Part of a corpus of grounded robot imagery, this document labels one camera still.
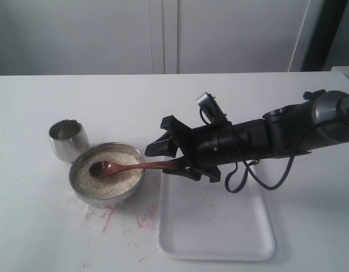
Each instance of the metal cup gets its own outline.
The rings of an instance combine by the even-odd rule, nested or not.
[[[60,160],[72,163],[89,148],[82,124],[73,119],[57,122],[49,129],[52,149]]]

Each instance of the cabinet door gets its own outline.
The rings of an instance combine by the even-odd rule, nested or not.
[[[163,73],[161,0],[0,1],[0,74]]]
[[[321,5],[321,0],[164,0],[166,72],[300,70]],[[174,13],[178,29],[166,33]],[[167,48],[170,33],[177,35],[176,50]]]

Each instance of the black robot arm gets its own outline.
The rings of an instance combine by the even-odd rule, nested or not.
[[[255,161],[266,158],[289,157],[289,172],[294,156],[349,142],[349,94],[320,90],[306,92],[303,98],[307,101],[302,104],[289,105],[266,113],[262,119],[233,125],[214,97],[204,93],[197,103],[206,125],[191,129],[173,116],[164,117],[161,128],[167,132],[148,145],[145,154],[175,158],[180,148],[183,156],[175,159],[179,169],[163,172],[193,180],[206,175],[210,182],[218,182],[221,173],[217,165],[241,161],[246,166],[246,177],[250,172],[256,178],[246,161],[254,160],[251,163],[254,165]],[[277,188],[263,184],[258,178],[256,180],[266,189]]]

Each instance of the uncooked rice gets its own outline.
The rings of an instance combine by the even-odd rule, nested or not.
[[[132,188],[141,178],[143,169],[123,171],[109,177],[93,177],[89,168],[93,163],[102,160],[112,160],[118,164],[139,164],[140,161],[127,153],[104,151],[83,162],[76,174],[76,188],[80,193],[90,198],[110,198],[123,194]]]

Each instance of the stainless steel bowl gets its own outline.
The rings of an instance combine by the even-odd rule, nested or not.
[[[74,189],[74,192],[78,196],[78,198],[80,198],[85,203],[100,209],[122,205],[124,200],[133,196],[142,186],[142,182],[144,180],[144,174],[145,174],[145,170],[143,169],[142,175],[138,180],[138,182],[128,191],[118,196],[111,197],[111,198],[90,198],[90,197],[84,196],[76,188],[76,179],[75,179],[76,174],[78,170],[82,167],[83,162],[85,162],[87,159],[91,158],[92,156],[104,151],[113,151],[113,152],[117,151],[117,152],[127,153],[135,156],[136,159],[138,159],[141,163],[144,163],[143,155],[135,147],[126,143],[102,143],[98,146],[95,146],[89,149],[83,155],[81,155],[76,159],[76,161],[72,164],[69,172],[70,185]]]

